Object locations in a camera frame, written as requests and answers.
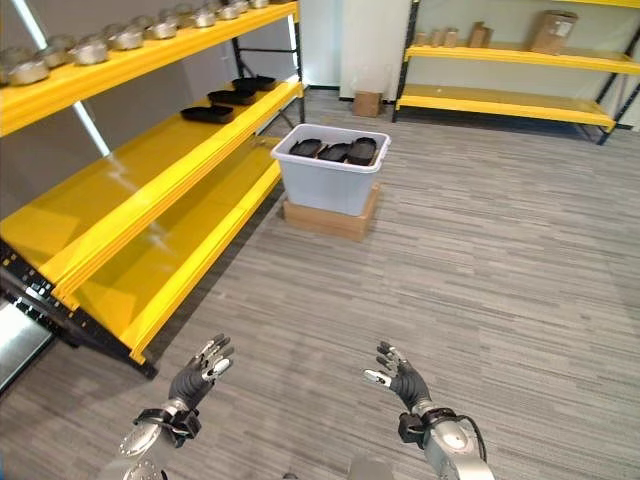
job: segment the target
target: yellow metal shelving unit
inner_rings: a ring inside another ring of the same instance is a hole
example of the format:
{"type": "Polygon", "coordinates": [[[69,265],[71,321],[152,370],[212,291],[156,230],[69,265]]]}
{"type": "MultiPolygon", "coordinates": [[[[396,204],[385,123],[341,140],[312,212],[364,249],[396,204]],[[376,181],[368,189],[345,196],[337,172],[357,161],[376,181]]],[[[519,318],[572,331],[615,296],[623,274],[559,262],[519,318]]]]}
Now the yellow metal shelving unit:
{"type": "Polygon", "coordinates": [[[250,138],[75,292],[134,360],[280,179],[278,141],[250,138]]]}
{"type": "MultiPolygon", "coordinates": [[[[640,0],[566,1],[640,8],[640,0]]],[[[521,45],[508,43],[493,43],[490,48],[468,48],[462,45],[456,47],[417,46],[412,45],[411,42],[415,35],[419,6],[420,0],[414,0],[407,27],[406,48],[400,72],[393,122],[397,121],[398,113],[403,107],[437,108],[540,118],[596,125],[603,131],[603,135],[598,141],[598,144],[602,145],[640,93],[639,82],[622,108],[620,108],[613,117],[607,115],[607,113],[600,108],[600,102],[609,91],[617,75],[640,75],[640,63],[632,58],[635,45],[640,38],[640,28],[636,31],[625,52],[599,52],[588,49],[566,48],[560,55],[546,55],[524,51],[521,45]],[[595,70],[609,72],[609,78],[595,101],[475,88],[407,85],[406,80],[409,63],[412,58],[416,57],[520,63],[595,70]]]]}
{"type": "Polygon", "coordinates": [[[556,0],[556,2],[568,3],[592,3],[607,7],[640,8],[640,0],[556,0]]]}
{"type": "Polygon", "coordinates": [[[592,100],[480,88],[407,85],[398,105],[559,120],[598,125],[607,130],[615,125],[592,100]]]}
{"type": "Polygon", "coordinates": [[[89,98],[133,78],[164,67],[213,45],[234,39],[288,16],[298,21],[297,2],[250,10],[240,18],[218,21],[211,28],[178,30],[170,40],[145,40],[144,47],[109,52],[109,61],[98,65],[64,65],[45,81],[0,92],[0,134],[8,135],[73,103],[89,98]]]}
{"type": "Polygon", "coordinates": [[[144,349],[279,181],[269,155],[277,140],[255,132],[295,98],[304,122],[297,2],[181,30],[105,64],[62,67],[39,84],[2,92],[6,134],[226,40],[241,76],[248,70],[242,51],[281,52],[296,54],[298,80],[234,107],[226,125],[174,115],[0,222],[4,296],[65,342],[148,377],[157,370],[144,349]],[[287,16],[295,48],[240,48],[237,35],[287,16]]]}
{"type": "Polygon", "coordinates": [[[580,68],[601,72],[640,75],[640,63],[618,52],[598,52],[580,48],[566,48],[560,55],[527,52],[518,44],[492,44],[491,48],[431,47],[412,45],[405,54],[411,57],[457,58],[487,62],[524,63],[550,67],[580,68]]]}

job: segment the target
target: black shelf bracket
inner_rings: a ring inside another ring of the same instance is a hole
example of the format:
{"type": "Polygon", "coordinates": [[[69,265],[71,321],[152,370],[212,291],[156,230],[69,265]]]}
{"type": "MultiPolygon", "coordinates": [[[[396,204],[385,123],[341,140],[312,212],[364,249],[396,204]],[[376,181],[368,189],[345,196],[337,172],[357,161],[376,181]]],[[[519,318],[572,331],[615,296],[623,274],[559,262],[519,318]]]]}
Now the black shelf bracket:
{"type": "Polygon", "coordinates": [[[411,12],[409,13],[409,23],[407,24],[407,34],[404,40],[404,50],[402,50],[402,67],[400,69],[400,79],[398,80],[398,92],[396,93],[396,106],[393,109],[393,117],[391,121],[398,121],[400,113],[400,97],[404,93],[404,87],[407,83],[407,73],[409,71],[409,59],[407,58],[407,50],[411,47],[413,38],[416,35],[416,22],[418,21],[418,11],[420,9],[420,0],[413,0],[411,3],[411,12]]]}
{"type": "MultiPolygon", "coordinates": [[[[252,77],[256,76],[256,74],[253,72],[253,70],[251,70],[249,65],[247,65],[247,62],[245,62],[244,59],[242,58],[242,52],[289,53],[289,54],[293,53],[293,54],[295,54],[295,58],[296,58],[295,63],[296,63],[296,73],[298,75],[298,81],[300,83],[303,83],[303,78],[302,78],[302,47],[300,45],[300,23],[294,21],[293,22],[293,28],[294,28],[295,40],[296,40],[296,48],[295,49],[241,47],[238,37],[232,38],[231,39],[231,45],[233,46],[233,55],[234,55],[234,58],[235,58],[235,61],[236,61],[236,68],[238,70],[238,76],[240,78],[245,78],[245,74],[246,73],[248,73],[252,77]]],[[[307,115],[306,115],[304,95],[302,97],[298,98],[298,107],[299,107],[300,123],[305,123],[307,115]]],[[[287,118],[284,115],[282,110],[278,111],[277,116],[283,117],[283,119],[287,123],[287,125],[289,125],[289,127],[293,128],[293,124],[291,123],[289,118],[287,118]]]]}
{"type": "Polygon", "coordinates": [[[72,311],[55,298],[55,285],[4,240],[0,240],[0,262],[2,296],[56,338],[71,347],[88,347],[124,362],[149,379],[157,375],[149,361],[142,364],[134,361],[129,356],[129,347],[89,313],[82,308],[72,311]]]}
{"type": "MultiPolygon", "coordinates": [[[[636,51],[636,46],[638,44],[638,40],[640,40],[640,25],[638,25],[636,32],[634,33],[633,37],[631,38],[631,41],[629,42],[629,45],[627,46],[627,49],[624,51],[625,55],[633,58],[634,53],[636,51]]],[[[609,90],[611,90],[613,83],[618,78],[618,75],[619,75],[618,73],[612,73],[609,75],[609,77],[607,78],[607,81],[604,83],[602,89],[600,90],[600,93],[596,97],[596,103],[602,103],[604,98],[607,96],[607,93],[609,93],[609,90]]],[[[622,104],[622,107],[620,108],[620,110],[618,110],[618,112],[616,112],[615,116],[613,117],[613,121],[615,122],[615,125],[610,131],[604,132],[602,134],[600,139],[597,141],[598,145],[604,145],[606,141],[609,139],[609,137],[611,136],[611,134],[614,132],[614,130],[618,128],[618,124],[620,123],[620,120],[622,120],[622,117],[624,117],[624,114],[627,113],[627,110],[629,110],[631,105],[633,105],[633,102],[637,98],[639,92],[640,92],[640,81],[638,82],[636,87],[633,89],[633,91],[629,94],[625,102],[622,104]]]]}

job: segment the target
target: small cardboard box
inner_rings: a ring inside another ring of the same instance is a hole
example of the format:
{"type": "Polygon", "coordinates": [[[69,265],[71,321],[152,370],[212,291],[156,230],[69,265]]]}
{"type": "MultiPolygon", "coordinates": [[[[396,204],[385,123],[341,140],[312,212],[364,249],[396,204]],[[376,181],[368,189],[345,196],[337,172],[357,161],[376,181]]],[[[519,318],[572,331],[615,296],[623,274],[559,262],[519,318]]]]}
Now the small cardboard box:
{"type": "Polygon", "coordinates": [[[447,28],[447,32],[444,34],[444,46],[454,48],[458,45],[458,29],[447,28]]]}
{"type": "Polygon", "coordinates": [[[547,10],[542,13],[535,29],[530,50],[536,53],[558,55],[565,46],[578,15],[562,10],[547,10]]]}
{"type": "Polygon", "coordinates": [[[469,35],[469,48],[480,48],[484,44],[485,28],[484,22],[475,22],[469,35]]]}
{"type": "Polygon", "coordinates": [[[353,114],[359,117],[377,117],[382,110],[382,94],[356,92],[353,99],[353,114]]]}
{"type": "Polygon", "coordinates": [[[434,30],[431,32],[431,46],[440,47],[444,41],[444,30],[434,30]]]}

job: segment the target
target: storage bin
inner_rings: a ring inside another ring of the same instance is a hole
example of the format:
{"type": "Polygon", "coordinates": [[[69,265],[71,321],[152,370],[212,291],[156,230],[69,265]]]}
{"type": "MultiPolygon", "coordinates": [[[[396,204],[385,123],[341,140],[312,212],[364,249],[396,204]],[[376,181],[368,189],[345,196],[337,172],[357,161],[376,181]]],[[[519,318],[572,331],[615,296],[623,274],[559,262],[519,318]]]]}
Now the storage bin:
{"type": "Polygon", "coordinates": [[[384,133],[302,124],[294,128],[272,151],[280,163],[289,201],[346,215],[361,215],[373,187],[375,174],[387,154],[391,137],[384,133]],[[351,143],[360,137],[376,141],[374,162],[366,167],[290,155],[296,142],[318,138],[325,144],[351,143]]]}

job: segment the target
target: cardboard box base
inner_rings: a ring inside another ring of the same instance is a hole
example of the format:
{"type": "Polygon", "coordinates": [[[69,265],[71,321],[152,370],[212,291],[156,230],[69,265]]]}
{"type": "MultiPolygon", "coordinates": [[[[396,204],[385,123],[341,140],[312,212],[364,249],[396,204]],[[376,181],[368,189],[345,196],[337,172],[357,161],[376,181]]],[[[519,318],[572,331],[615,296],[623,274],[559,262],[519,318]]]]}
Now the cardboard box base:
{"type": "Polygon", "coordinates": [[[380,184],[375,183],[367,199],[362,215],[353,217],[342,213],[295,205],[284,202],[284,218],[289,225],[314,233],[347,238],[361,242],[366,237],[376,210],[380,184]]]}

